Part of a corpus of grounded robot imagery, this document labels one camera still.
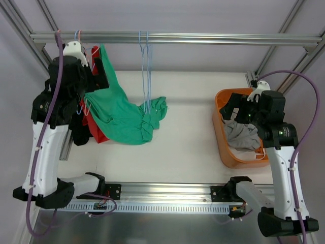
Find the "grey tank top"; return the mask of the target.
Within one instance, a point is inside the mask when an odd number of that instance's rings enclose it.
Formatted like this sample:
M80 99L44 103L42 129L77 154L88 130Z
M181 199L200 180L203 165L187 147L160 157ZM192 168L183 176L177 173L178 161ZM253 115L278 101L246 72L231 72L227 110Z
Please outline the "grey tank top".
M255 151L261 146L256 126L223 120L223 129L228 146L238 151Z

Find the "green tank top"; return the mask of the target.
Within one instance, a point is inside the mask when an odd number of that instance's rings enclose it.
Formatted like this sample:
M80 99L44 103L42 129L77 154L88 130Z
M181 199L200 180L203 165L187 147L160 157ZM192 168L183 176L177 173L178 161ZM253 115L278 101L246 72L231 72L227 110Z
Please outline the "green tank top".
M86 93L87 105L95 123L108 139L127 145L142 145L152 141L154 130L167 114L167 98L158 97L150 101L150 112L145 113L144 104L137 105L128 100L119 85L115 70L109 60L105 46L100 45L109 87Z

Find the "white tank top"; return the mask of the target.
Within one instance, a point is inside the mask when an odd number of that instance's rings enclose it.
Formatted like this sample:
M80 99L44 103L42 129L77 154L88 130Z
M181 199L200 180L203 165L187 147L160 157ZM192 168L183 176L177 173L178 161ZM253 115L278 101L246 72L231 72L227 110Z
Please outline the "white tank top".
M266 156L266 151L264 148L259 148L257 150L254 151L254 156L253 156L253 160L255 161L260 161L263 160Z

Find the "light blue wire hanger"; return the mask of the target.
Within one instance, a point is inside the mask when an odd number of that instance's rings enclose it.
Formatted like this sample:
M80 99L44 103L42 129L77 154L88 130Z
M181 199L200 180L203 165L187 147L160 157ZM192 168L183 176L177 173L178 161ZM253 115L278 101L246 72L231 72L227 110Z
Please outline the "light blue wire hanger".
M147 51L147 112L151 112L151 83L152 83L152 44L149 43L149 32L146 33Z

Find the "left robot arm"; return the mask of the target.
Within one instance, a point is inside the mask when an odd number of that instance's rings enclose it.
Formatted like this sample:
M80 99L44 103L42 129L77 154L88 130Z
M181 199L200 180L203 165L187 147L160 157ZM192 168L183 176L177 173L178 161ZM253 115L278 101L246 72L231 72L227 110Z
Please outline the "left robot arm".
M86 129L78 115L79 104L94 85L90 67L71 55L56 57L49 65L50 78L32 103L33 145L28 173L13 197L33 201L44 209L66 207L73 198L100 199L106 193L105 178L86 172L82 176L57 176L61 150L68 131L83 139Z

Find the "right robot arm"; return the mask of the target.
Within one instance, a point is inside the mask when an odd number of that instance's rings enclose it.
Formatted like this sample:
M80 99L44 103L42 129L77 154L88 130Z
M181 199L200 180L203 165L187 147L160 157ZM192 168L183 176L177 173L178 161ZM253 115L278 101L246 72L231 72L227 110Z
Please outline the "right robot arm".
M220 109L225 120L232 117L240 124L256 126L272 171L274 200L269 200L247 176L231 177L223 187L234 202L243 200L258 213L258 227L265 237L294 236L319 230L318 220L310 217L302 194L298 171L298 135L284 120L285 97L265 90L250 100L247 95L232 93Z

